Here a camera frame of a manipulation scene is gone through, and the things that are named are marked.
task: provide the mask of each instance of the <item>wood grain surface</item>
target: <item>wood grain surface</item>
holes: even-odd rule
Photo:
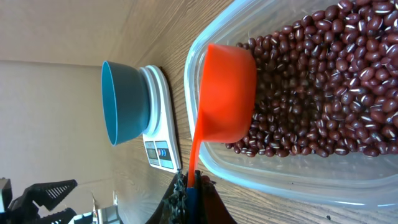
[[[231,1],[137,0],[110,60],[134,67],[161,66],[169,79],[183,171],[192,139],[183,90],[189,48],[199,33]],[[144,223],[152,215],[173,174],[152,168],[142,138],[113,149],[119,212],[125,223]],[[216,188],[238,223],[397,223],[398,210],[364,211],[298,202],[234,185],[198,168],[217,182]]]

